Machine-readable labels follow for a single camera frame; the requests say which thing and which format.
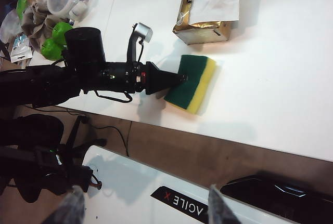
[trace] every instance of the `wooden floor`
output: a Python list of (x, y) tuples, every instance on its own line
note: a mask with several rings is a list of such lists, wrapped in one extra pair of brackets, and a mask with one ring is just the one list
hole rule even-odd
[[(16, 116), (33, 113), (40, 112), (25, 107), (16, 109)], [(76, 116), (64, 112), (47, 114), (58, 117), (64, 123), (62, 142), (65, 142)], [(114, 117), (89, 116), (91, 123), (97, 127), (112, 125), (119, 128), (124, 138), (128, 138), (130, 157), (204, 187), (211, 184), (220, 187), (233, 179), (255, 173), (270, 173), (289, 178), (290, 181), (301, 181), (313, 190), (333, 195), (331, 162)], [(125, 155), (119, 134), (111, 128), (93, 129), (81, 125), (75, 143), (81, 144), (95, 138), (107, 138), (107, 149)], [(45, 190), (35, 203), (29, 204), (15, 188), (6, 188), (0, 196), (0, 224), (41, 223), (61, 199), (61, 196)]]

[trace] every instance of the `green plastic toy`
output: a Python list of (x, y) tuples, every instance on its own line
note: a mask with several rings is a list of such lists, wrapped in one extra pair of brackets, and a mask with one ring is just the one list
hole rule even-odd
[(41, 53), (42, 55), (52, 61), (56, 61), (62, 59), (61, 51), (63, 50), (63, 46), (58, 45), (54, 42), (52, 38), (47, 38), (42, 45)]
[(52, 61), (62, 59), (61, 51), (66, 46), (65, 33), (73, 27), (65, 22), (57, 23), (52, 30), (52, 37), (47, 38), (42, 45), (42, 55)]
[(59, 22), (52, 30), (53, 40), (59, 45), (66, 46), (65, 33), (71, 29), (73, 29), (73, 27), (70, 24)]
[(16, 5), (16, 13), (20, 20), (23, 19), (23, 12), (28, 7), (28, 0), (18, 0)]

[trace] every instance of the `black robotic arm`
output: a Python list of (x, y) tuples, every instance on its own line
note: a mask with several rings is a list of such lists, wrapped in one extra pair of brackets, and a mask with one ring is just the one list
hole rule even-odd
[[(150, 41), (151, 28), (142, 23), (133, 26), (126, 62), (106, 62), (100, 30), (75, 28), (65, 33), (67, 49), (63, 51), (65, 67), (39, 65), (0, 73), (0, 106), (32, 104), (52, 106), (84, 93), (131, 102), (130, 94), (146, 90), (146, 94), (176, 86), (186, 76), (159, 70), (152, 62), (136, 60), (136, 42)], [(124, 93), (128, 100), (101, 96), (98, 91)]]

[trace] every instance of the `sponge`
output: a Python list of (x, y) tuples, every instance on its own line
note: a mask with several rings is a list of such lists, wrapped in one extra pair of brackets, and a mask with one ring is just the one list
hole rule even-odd
[(216, 62), (206, 56), (182, 55), (178, 74), (187, 75), (187, 81), (171, 88), (164, 99), (190, 113), (197, 113), (215, 67)]

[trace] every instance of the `gray cloth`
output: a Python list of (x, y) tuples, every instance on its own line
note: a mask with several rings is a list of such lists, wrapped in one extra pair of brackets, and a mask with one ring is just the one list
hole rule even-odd
[(66, 18), (52, 15), (45, 5), (34, 2), (29, 6), (22, 19), (22, 29), (29, 38), (32, 47), (41, 52), (41, 47), (47, 38), (52, 35), (52, 29), (58, 22), (66, 22)]

